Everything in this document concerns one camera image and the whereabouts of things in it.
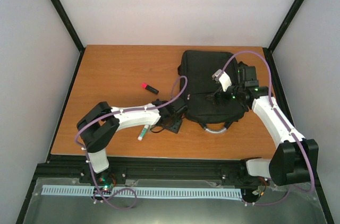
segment wooden surface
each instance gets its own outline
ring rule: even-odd
[[[141,106],[156,98],[169,99],[171,87],[178,77],[177,67],[185,50],[230,51],[253,50],[261,47],[218,46],[87,46],[67,107],[59,127],[52,154],[83,154],[73,142],[77,122],[101,101],[110,106]],[[255,55],[241,54],[243,61],[257,68],[260,85],[268,85],[264,63]],[[141,87],[145,82],[159,90],[156,96]],[[211,126],[221,128],[219,124]],[[142,141],[137,137],[142,126],[118,131],[108,145],[108,156],[169,157],[198,159],[271,158],[274,143],[252,112],[234,123],[226,133],[205,132],[197,123],[184,120],[178,134],[163,131],[147,133]]]

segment gray floor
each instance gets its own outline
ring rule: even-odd
[[[93,204],[90,197],[42,196],[42,184],[70,185],[72,179],[41,180],[36,186],[25,223],[326,223],[316,193],[307,195],[293,190],[282,203],[273,206],[247,206],[229,200],[152,200],[139,199],[128,211],[117,211],[106,204]],[[211,187],[192,181],[139,181],[138,186]],[[280,199],[285,193],[268,188],[259,203]],[[132,199],[113,199],[119,206],[128,206]]]

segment black post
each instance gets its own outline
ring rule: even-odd
[[[294,19],[294,16],[298,12],[298,10],[299,10],[300,6],[302,5],[303,1],[304,0],[294,0],[294,2],[292,4],[291,8],[289,9],[285,19],[283,20],[281,26],[279,27],[278,31],[276,32],[273,40],[271,41],[271,43],[270,43],[270,45],[268,47],[270,53],[274,52],[276,46],[280,42],[282,36],[286,32],[286,30],[289,27],[289,25],[291,24],[292,20]]]
[[[55,7],[55,10],[57,11],[57,13],[59,14],[60,18],[62,19],[67,31],[69,32],[75,46],[77,47],[78,51],[82,54],[85,50],[83,44],[81,43],[77,32],[75,31],[68,15],[65,12],[65,9],[62,5],[62,3],[60,2],[60,0],[51,0],[52,4]]]

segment white wall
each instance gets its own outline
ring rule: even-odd
[[[268,46],[294,0],[61,0],[84,44]]]
[[[78,52],[49,0],[0,0],[0,223],[45,162]]]
[[[340,0],[305,0],[274,59],[297,128],[319,144],[318,174],[340,223]]]

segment black backpack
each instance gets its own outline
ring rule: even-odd
[[[185,117],[205,129],[206,124],[211,123],[225,123],[225,128],[228,128],[248,111],[247,107],[236,99],[223,97],[223,92],[214,95],[220,84],[211,76],[218,69],[222,69],[232,55],[227,52],[198,50],[187,50],[183,53],[178,74],[188,78],[186,89],[181,95],[188,106]],[[237,84],[237,68],[238,64],[234,58],[225,70],[233,85]],[[181,79],[180,89],[183,86],[184,79]]]

